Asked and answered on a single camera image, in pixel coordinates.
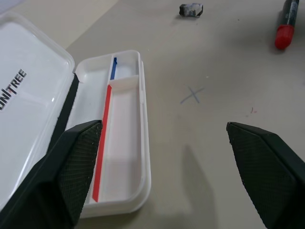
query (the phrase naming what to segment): red plastic piece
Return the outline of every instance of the red plastic piece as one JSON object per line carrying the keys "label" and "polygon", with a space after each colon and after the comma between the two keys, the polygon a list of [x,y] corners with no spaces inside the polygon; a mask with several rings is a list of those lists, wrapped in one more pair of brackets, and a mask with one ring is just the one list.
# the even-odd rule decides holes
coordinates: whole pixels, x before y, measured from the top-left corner
{"label": "red plastic piece", "polygon": [[275,46],[276,48],[283,50],[287,48],[294,35],[295,28],[292,25],[280,25],[277,29]]}
{"label": "red plastic piece", "polygon": [[102,162],[103,162],[103,156],[104,156],[105,137],[106,137],[111,90],[112,90],[111,86],[108,85],[107,94],[106,94],[106,102],[105,102],[105,110],[104,110],[104,116],[103,116],[103,122],[102,122],[103,129],[102,129],[102,134],[101,134],[101,138],[100,138],[99,151],[97,154],[95,177],[94,177],[94,184],[93,184],[92,198],[96,202],[99,201],[100,182],[101,182],[101,174],[102,174]]}

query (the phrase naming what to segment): marker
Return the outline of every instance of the marker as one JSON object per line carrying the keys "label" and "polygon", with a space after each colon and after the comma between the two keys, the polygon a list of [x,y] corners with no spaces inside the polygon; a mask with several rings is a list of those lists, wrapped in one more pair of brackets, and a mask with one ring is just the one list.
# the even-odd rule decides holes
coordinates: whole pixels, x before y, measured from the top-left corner
{"label": "marker", "polygon": [[283,50],[287,48],[295,32],[296,13],[299,5],[299,0],[287,0],[284,3],[281,24],[277,28],[275,46]]}

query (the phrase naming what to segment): drawn cross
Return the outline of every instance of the drawn cross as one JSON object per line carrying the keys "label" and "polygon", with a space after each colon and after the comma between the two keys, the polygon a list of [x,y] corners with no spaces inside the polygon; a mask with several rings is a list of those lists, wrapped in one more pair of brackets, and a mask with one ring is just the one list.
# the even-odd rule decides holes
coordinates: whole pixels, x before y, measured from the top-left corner
{"label": "drawn cross", "polygon": [[193,97],[193,96],[194,96],[195,100],[197,101],[197,103],[200,103],[200,102],[199,102],[199,99],[198,99],[197,96],[196,96],[196,94],[197,94],[198,92],[202,91],[202,90],[204,89],[204,87],[201,88],[201,89],[199,89],[199,90],[196,91],[196,92],[194,92],[190,87],[188,87],[188,88],[189,88],[189,90],[191,91],[191,94],[190,94],[188,97],[186,97],[185,99],[183,99],[183,100],[180,102],[180,104],[183,104],[183,103],[185,102],[185,100],[187,100],[187,99],[189,99],[189,98],[191,98],[191,97]]}

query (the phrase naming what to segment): table surface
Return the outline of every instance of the table surface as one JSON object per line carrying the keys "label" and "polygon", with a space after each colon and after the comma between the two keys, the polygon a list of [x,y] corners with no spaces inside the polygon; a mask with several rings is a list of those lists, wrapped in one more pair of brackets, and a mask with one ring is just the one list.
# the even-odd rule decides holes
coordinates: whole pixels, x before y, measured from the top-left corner
{"label": "table surface", "polygon": [[25,0],[13,11],[33,22],[48,37],[66,49],[117,1]]}
{"label": "table surface", "polygon": [[[274,48],[284,1],[214,0],[182,19],[182,0],[121,0],[67,51],[76,64],[134,49],[145,68],[152,190],[141,210],[81,219],[78,229],[262,229],[225,130],[277,133],[305,160],[305,3],[285,52]],[[190,97],[194,92],[196,98]]]}

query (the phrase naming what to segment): red marker cap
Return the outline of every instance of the red marker cap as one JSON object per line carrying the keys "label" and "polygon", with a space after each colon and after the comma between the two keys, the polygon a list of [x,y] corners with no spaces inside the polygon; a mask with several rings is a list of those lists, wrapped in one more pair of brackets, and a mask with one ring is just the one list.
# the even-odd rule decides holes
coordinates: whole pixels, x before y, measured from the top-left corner
{"label": "red marker cap", "polygon": [[283,50],[287,48],[294,35],[295,28],[292,25],[280,25],[277,29],[275,46],[276,48]]}

